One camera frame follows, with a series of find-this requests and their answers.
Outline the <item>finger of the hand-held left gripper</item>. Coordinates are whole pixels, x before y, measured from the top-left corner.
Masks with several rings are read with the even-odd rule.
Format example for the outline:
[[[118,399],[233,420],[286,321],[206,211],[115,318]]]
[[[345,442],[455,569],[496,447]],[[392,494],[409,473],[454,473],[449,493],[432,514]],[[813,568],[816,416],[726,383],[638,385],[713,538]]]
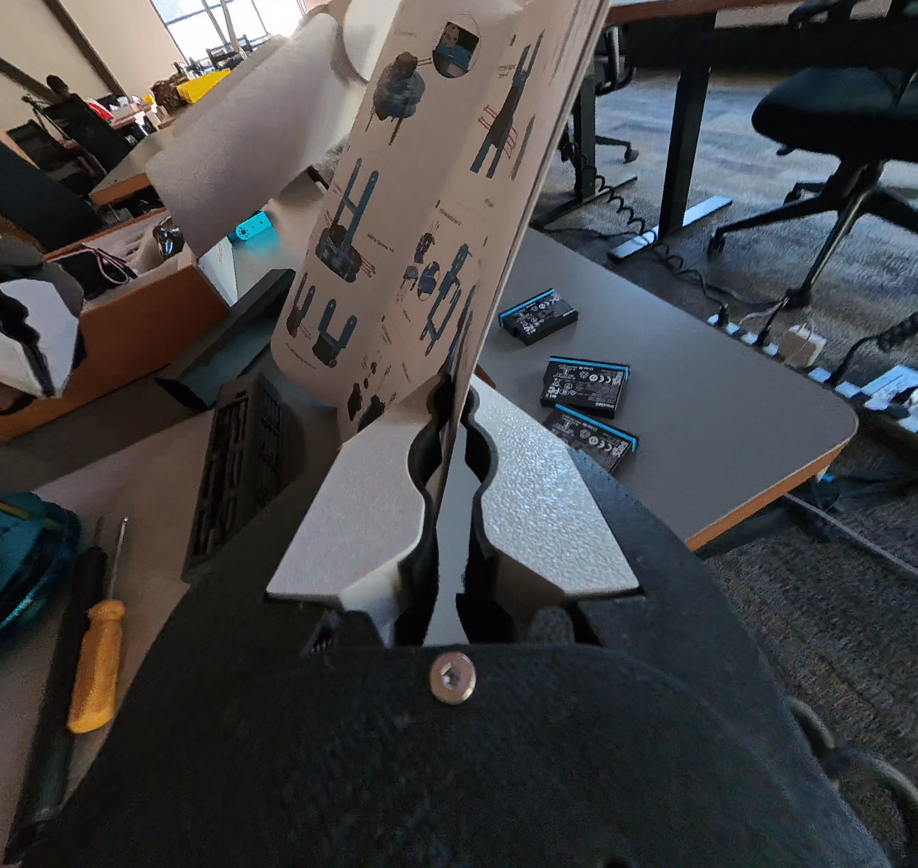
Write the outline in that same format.
[[[1,284],[1,382],[35,399],[60,397],[85,353],[74,280]]]

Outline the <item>yellow handled screwdriver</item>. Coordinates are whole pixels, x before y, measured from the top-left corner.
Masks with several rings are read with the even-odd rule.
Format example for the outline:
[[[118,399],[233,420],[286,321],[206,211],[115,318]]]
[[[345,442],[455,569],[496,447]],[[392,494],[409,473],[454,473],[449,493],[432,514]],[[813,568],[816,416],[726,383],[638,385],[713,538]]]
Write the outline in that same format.
[[[115,598],[120,559],[130,519],[122,518],[114,553],[106,568],[102,599],[88,613],[88,626],[80,647],[75,684],[66,727],[84,735],[114,718],[118,692],[126,608]]]

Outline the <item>black ribbed foam tray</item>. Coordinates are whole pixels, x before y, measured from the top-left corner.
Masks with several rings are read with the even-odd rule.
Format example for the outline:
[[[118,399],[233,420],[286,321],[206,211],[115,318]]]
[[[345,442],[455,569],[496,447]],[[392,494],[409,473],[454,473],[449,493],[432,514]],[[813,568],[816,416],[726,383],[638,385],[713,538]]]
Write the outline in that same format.
[[[259,371],[224,384],[214,407],[182,579],[194,584],[278,495],[284,406]]]

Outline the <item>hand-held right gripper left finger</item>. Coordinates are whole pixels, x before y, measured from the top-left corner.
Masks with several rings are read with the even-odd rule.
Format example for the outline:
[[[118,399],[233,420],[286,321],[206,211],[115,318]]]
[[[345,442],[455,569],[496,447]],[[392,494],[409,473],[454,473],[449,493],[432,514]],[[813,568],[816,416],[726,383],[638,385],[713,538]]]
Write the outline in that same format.
[[[347,440],[266,587],[277,602],[370,617],[423,644],[439,590],[436,521],[451,378],[430,378]]]

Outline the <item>white foam sheet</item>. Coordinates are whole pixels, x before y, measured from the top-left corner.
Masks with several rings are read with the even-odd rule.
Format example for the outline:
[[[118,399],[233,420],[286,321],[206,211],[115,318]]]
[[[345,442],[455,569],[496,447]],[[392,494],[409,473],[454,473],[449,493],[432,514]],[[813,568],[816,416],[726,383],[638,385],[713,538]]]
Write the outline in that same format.
[[[177,119],[145,174],[193,254],[349,135],[400,1],[321,5]]]

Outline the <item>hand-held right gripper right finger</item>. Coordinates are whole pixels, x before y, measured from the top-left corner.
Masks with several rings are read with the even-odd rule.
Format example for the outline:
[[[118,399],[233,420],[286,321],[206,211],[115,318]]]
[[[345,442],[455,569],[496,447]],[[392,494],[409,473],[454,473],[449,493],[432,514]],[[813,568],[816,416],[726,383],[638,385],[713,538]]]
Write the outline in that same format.
[[[462,422],[477,487],[457,613],[471,643],[521,640],[545,608],[640,595],[563,441],[480,379]]]

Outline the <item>cardboard box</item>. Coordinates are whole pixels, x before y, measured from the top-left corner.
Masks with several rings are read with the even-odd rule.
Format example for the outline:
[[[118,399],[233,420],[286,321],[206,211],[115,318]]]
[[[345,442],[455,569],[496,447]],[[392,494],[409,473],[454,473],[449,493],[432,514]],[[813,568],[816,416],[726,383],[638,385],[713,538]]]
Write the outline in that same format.
[[[2,442],[163,369],[229,308],[186,246],[165,262],[153,227],[166,209],[109,227],[49,254],[2,237],[2,281],[74,280],[85,353],[60,397],[35,399],[2,384]]]

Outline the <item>black office chair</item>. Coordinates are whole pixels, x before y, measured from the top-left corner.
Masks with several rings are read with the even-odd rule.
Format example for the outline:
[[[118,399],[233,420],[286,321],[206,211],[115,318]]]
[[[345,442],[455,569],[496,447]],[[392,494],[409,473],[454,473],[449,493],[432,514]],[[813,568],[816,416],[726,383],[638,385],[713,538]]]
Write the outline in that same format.
[[[112,120],[101,116],[88,101],[73,93],[59,76],[48,75],[46,84],[52,92],[52,102],[44,107],[32,107],[42,127],[45,120],[50,121],[65,138],[73,140],[90,155],[105,173],[129,156],[137,139],[113,128]]]
[[[782,206],[714,232],[707,254],[722,253],[729,233],[834,212],[836,220],[803,282],[774,312],[809,304],[813,285],[842,239],[863,216],[916,234],[916,208],[900,189],[884,186],[887,162],[917,162],[916,65],[809,68],[780,83],[757,105],[754,130],[780,145],[779,154],[805,151],[839,161],[824,182],[799,182]]]
[[[607,25],[603,28],[595,48],[593,62],[595,98],[620,91],[632,82],[635,67],[626,61],[623,30],[619,25]],[[582,117],[580,117],[578,109],[580,102],[581,95],[576,98],[576,106],[572,111],[574,128],[571,129],[565,126],[559,143],[559,151],[561,151],[561,159],[564,163],[572,162],[575,155],[575,147],[578,144],[574,136],[582,124]],[[596,146],[622,148],[625,163],[633,163],[639,157],[639,151],[628,140],[595,135],[594,144]]]

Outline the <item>white power strip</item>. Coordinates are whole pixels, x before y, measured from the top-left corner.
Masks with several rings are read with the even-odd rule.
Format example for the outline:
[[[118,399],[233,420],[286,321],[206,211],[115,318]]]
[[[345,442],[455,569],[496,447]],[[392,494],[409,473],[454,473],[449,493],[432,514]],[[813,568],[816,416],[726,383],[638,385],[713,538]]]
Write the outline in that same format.
[[[917,371],[908,366],[896,365],[867,383],[858,384],[849,379],[848,372],[857,352],[866,345],[874,345],[885,354],[904,345],[917,334],[917,314],[907,315],[900,322],[871,336],[857,340],[834,369],[816,364],[801,366],[793,362],[797,352],[788,357],[779,354],[779,346],[760,345],[760,335],[730,321],[729,312],[720,309],[707,318],[707,324],[721,330],[728,338],[740,342],[764,357],[783,365],[798,375],[815,382],[822,389],[833,392],[855,410],[858,419],[867,427],[889,437],[916,443],[917,437]]]

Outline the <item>black flat case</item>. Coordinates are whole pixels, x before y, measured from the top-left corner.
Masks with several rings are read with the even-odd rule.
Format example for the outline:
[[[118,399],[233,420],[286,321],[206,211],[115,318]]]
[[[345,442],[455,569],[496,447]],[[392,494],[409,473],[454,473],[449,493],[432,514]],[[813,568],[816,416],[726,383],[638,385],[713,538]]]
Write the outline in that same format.
[[[221,387],[243,376],[268,348],[294,278],[292,269],[269,271],[155,382],[186,408],[212,408]]]

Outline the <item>black screwdriver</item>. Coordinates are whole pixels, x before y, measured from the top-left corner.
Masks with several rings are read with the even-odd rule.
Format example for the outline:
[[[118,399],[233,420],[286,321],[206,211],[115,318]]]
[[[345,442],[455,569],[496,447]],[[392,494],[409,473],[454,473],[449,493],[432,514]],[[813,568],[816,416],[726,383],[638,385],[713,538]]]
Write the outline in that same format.
[[[68,787],[74,734],[67,727],[81,645],[90,608],[102,597],[107,554],[93,538],[75,561],[68,583],[40,712],[29,746],[17,809],[6,840],[4,863],[20,862],[59,815]]]

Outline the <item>printed instruction booklet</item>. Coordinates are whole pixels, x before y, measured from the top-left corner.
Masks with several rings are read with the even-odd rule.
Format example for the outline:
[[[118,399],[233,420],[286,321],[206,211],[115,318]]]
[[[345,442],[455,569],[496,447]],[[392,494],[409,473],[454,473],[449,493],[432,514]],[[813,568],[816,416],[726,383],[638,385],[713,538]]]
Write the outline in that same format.
[[[362,432],[467,387],[611,0],[401,0],[273,335]]]

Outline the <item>blue servo bracket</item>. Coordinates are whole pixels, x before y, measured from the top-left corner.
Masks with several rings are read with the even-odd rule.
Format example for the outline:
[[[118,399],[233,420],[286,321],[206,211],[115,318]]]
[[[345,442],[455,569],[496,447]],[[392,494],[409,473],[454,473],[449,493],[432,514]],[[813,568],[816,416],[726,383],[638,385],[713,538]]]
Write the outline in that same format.
[[[227,239],[237,247],[255,247],[264,250],[276,245],[278,234],[269,214],[265,210],[258,210],[229,232]]]

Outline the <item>blue acrylic robot base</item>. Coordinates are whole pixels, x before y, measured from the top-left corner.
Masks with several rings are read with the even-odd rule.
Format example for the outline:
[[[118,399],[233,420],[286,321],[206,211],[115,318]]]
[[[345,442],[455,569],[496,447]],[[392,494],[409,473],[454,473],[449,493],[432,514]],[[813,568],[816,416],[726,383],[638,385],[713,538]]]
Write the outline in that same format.
[[[1,642],[35,627],[70,576],[83,533],[71,510],[31,492],[1,499]]]

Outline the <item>grey desk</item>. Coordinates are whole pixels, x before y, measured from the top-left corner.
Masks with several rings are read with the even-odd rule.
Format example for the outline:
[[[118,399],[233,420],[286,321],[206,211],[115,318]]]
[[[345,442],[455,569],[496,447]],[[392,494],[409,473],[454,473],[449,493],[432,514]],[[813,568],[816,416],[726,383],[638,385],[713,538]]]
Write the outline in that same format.
[[[532,347],[492,325],[480,364],[536,418],[550,354],[630,364],[616,419],[640,446],[617,476],[692,550],[819,472],[855,433],[853,411],[831,393],[529,231],[499,309],[552,285],[579,322]],[[85,516],[88,530],[106,516],[107,551],[119,518],[130,520],[119,701],[188,589],[181,571],[209,427],[209,415],[148,376],[2,447],[4,491],[35,489]]]

